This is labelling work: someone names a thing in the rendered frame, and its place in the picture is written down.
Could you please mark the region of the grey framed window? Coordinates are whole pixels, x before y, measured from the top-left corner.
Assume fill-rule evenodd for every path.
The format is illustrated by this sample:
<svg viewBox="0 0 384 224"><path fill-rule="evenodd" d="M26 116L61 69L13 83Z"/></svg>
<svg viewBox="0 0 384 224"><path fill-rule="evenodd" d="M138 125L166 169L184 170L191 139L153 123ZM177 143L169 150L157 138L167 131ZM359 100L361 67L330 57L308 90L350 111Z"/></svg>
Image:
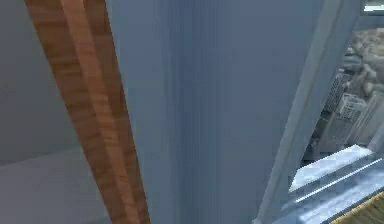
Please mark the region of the grey framed window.
<svg viewBox="0 0 384 224"><path fill-rule="evenodd" d="M384 0L325 0L252 224L335 224L384 191Z"/></svg>

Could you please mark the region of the brown wooden door frame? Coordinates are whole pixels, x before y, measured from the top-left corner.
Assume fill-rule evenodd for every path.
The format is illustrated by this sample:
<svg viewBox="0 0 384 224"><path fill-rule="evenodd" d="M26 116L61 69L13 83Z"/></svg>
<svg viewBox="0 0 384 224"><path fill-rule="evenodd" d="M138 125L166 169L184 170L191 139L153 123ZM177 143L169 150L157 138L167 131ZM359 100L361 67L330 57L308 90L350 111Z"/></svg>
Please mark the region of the brown wooden door frame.
<svg viewBox="0 0 384 224"><path fill-rule="evenodd" d="M24 0L112 224L151 224L106 0Z"/></svg>

